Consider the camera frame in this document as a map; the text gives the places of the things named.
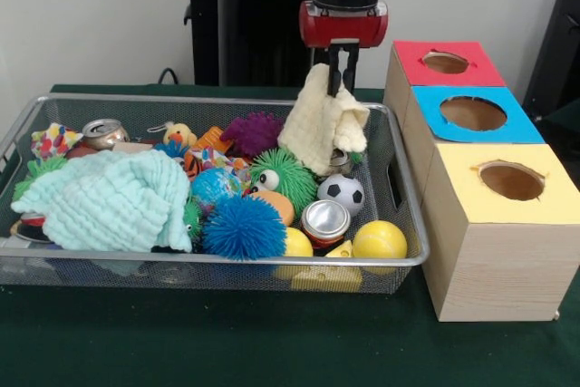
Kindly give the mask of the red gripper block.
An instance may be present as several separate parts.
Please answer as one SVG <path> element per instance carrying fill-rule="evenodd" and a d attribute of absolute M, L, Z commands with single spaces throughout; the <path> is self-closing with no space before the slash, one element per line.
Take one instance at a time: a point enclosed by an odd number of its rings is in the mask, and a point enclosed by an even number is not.
<path fill-rule="evenodd" d="M 359 46 L 379 46 L 386 35 L 389 16 L 383 1 L 362 11 L 338 11 L 318 7 L 313 1 L 304 1 L 299 9 L 299 30 L 304 45 L 309 48 L 328 48 L 329 79 L 327 93 L 335 97 L 340 89 L 342 75 L 339 71 L 339 53 L 342 46 L 348 53 L 343 71 L 343 84 L 354 90 Z"/>

